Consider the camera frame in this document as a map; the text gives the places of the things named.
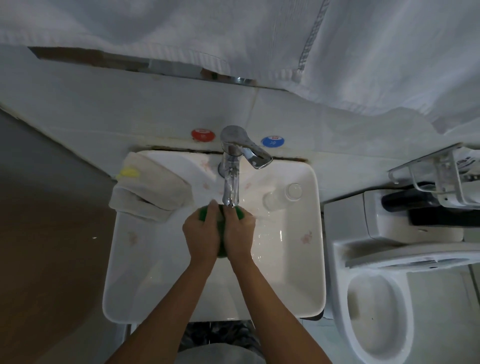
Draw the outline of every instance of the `red sticker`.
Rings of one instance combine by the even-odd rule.
[[[192,138],[199,142],[211,142],[215,139],[215,133],[208,129],[193,129]]]

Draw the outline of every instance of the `chrome faucet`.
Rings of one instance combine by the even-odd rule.
[[[236,125],[223,128],[220,141],[222,142],[223,157],[218,165],[218,173],[225,178],[222,201],[225,205],[234,207],[239,204],[241,157],[245,156],[256,170],[268,166],[273,158],[250,140],[245,129]]]

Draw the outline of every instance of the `round sticker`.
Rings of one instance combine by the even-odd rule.
[[[215,139],[215,133],[208,129],[193,129],[192,138],[199,142],[211,142]]]
[[[285,143],[285,139],[278,135],[267,136],[262,139],[262,144],[268,148],[278,148]]]

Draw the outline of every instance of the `patterned shorts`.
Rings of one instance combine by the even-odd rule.
[[[190,322],[178,351],[216,343],[241,346],[264,357],[252,321]]]

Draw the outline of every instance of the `toilet lid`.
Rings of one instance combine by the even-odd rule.
[[[348,268],[422,272],[480,262],[480,243],[422,243],[377,252],[345,262]]]

